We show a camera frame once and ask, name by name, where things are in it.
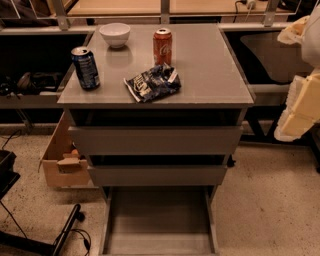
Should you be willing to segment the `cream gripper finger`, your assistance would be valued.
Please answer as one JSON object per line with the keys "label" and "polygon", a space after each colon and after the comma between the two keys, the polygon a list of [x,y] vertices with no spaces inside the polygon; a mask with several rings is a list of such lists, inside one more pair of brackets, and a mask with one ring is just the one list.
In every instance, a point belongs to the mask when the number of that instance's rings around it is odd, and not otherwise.
{"label": "cream gripper finger", "polygon": [[277,40],[287,45],[292,45],[295,43],[301,44],[304,29],[309,18],[310,16],[307,15],[294,21],[291,25],[287,26],[279,33]]}
{"label": "cream gripper finger", "polygon": [[315,118],[310,115],[294,113],[285,109],[274,131],[274,137],[278,141],[292,142],[300,139],[315,123]]}

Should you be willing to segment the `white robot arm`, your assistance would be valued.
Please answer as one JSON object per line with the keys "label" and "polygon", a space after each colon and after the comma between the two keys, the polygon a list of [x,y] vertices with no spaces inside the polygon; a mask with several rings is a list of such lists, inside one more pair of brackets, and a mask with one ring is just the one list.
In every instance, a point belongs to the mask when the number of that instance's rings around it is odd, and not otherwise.
{"label": "white robot arm", "polygon": [[301,45],[301,57],[313,67],[305,78],[295,75],[288,90],[286,108],[274,131],[274,137],[292,142],[305,134],[320,120],[320,5],[283,29],[277,40]]}

